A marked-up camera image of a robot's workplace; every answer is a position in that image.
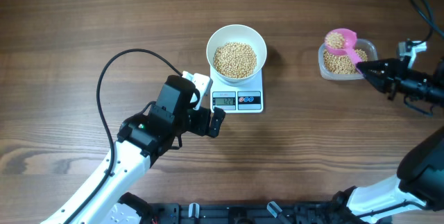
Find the white digital kitchen scale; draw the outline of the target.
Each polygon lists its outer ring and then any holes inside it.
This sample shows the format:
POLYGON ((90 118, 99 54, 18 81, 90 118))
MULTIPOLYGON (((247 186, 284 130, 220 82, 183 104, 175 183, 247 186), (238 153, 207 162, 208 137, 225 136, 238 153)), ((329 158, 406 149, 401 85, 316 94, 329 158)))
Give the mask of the white digital kitchen scale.
POLYGON ((210 69, 213 80, 210 90, 210 107, 218 107, 227 114, 261 113, 264 109, 262 72, 241 82, 229 83, 210 69))

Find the soybeans in bowl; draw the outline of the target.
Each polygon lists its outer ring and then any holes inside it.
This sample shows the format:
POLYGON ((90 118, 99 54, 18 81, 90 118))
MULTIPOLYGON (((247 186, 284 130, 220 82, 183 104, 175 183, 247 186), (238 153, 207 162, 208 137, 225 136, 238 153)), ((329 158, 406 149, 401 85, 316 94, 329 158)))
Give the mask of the soybeans in bowl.
POLYGON ((255 70, 257 55, 248 44, 228 42, 216 49, 213 65, 225 77, 246 78, 255 70))

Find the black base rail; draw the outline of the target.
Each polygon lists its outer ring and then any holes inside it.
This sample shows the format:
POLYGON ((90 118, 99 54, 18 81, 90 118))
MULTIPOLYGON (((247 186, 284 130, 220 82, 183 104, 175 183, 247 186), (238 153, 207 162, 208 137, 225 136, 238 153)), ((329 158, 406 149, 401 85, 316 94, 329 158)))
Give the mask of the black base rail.
POLYGON ((328 202, 297 202, 280 205, 279 214, 272 214, 266 205, 179 205, 177 203, 149 204, 131 193, 118 200, 135 210, 136 223, 295 223, 322 224, 344 221, 329 210, 328 202))

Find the soybeans in container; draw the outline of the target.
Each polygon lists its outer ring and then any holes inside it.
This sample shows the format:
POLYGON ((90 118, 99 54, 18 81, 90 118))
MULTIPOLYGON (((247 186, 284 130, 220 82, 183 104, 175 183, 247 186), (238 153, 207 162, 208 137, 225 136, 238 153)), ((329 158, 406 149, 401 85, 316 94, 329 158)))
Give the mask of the soybeans in container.
POLYGON ((323 59, 326 69, 333 74, 350 75, 359 73, 347 55, 334 55, 324 50, 323 59))

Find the pink plastic scoop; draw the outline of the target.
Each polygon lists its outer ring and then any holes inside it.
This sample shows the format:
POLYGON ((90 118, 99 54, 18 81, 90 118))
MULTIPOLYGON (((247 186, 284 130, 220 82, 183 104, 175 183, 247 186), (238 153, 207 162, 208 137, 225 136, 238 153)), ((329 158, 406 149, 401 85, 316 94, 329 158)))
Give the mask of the pink plastic scoop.
POLYGON ((355 32, 346 28, 338 28, 330 32, 341 33, 345 38, 345 46, 342 49, 332 49, 325 44, 325 39, 324 39, 325 48, 329 53, 334 55, 347 55, 351 63, 355 67, 358 62, 362 62, 362 59, 359 57, 357 51, 355 51, 355 44, 357 43, 357 34, 355 32))

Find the soybeans in scoop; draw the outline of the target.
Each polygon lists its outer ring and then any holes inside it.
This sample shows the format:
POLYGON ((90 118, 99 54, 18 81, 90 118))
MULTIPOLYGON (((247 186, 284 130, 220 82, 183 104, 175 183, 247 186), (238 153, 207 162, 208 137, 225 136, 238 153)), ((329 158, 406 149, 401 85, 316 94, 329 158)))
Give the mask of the soybeans in scoop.
POLYGON ((332 49, 342 49, 345 46, 345 38, 341 33, 330 32, 325 36, 325 44, 332 49))

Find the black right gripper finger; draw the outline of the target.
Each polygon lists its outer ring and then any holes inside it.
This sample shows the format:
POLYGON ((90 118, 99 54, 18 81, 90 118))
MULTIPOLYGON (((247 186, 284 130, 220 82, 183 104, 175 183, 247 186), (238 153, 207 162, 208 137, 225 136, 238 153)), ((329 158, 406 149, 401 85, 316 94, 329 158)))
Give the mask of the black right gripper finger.
POLYGON ((386 94, 392 91, 394 79, 387 74, 374 71, 362 71, 361 74, 378 92, 386 94))
POLYGON ((399 60, 395 58, 358 62, 356 68, 362 73, 382 72, 399 64, 399 60))

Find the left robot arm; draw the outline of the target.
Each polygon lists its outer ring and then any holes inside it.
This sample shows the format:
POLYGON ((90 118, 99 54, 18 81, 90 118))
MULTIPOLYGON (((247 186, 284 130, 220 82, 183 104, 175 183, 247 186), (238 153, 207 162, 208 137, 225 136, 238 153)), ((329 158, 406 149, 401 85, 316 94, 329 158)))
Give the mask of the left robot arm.
POLYGON ((127 118, 114 150, 47 223, 104 223, 120 208, 119 199, 185 132, 217 137, 225 112, 201 105, 212 79, 185 72, 171 75, 147 114, 127 118))

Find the white bowl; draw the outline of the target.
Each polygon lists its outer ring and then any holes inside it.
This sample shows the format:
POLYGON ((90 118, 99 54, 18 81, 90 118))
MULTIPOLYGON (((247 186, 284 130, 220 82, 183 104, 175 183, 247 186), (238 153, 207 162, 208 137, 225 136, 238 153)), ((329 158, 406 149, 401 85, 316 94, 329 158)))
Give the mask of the white bowl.
POLYGON ((258 75, 267 55, 264 38, 255 29, 241 24, 218 29, 206 46, 211 75, 233 85, 258 75))

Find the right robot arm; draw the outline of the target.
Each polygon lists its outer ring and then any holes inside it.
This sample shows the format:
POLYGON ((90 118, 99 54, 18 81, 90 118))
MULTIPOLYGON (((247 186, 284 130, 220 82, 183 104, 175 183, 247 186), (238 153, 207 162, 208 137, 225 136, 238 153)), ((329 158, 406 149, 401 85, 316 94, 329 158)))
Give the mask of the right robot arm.
MULTIPOLYGON (((394 99, 425 101, 443 106, 443 63, 433 75, 408 67, 409 58, 357 63, 364 78, 394 99)), ((443 209, 443 129, 439 128, 409 151, 397 173, 367 187, 338 192, 325 210, 326 223, 378 223, 408 211, 443 209)))

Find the clear plastic container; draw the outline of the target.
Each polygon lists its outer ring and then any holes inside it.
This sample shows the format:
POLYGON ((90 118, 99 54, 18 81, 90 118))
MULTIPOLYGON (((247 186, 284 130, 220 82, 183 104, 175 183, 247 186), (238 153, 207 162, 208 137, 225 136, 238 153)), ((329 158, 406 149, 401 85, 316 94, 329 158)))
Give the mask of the clear plastic container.
MULTIPOLYGON (((368 40, 358 39, 355 45, 363 61, 377 60, 377 50, 368 40)), ((347 55, 334 55, 322 44, 318 50, 318 63, 321 76, 326 80, 360 80, 363 76, 355 69, 347 55)))

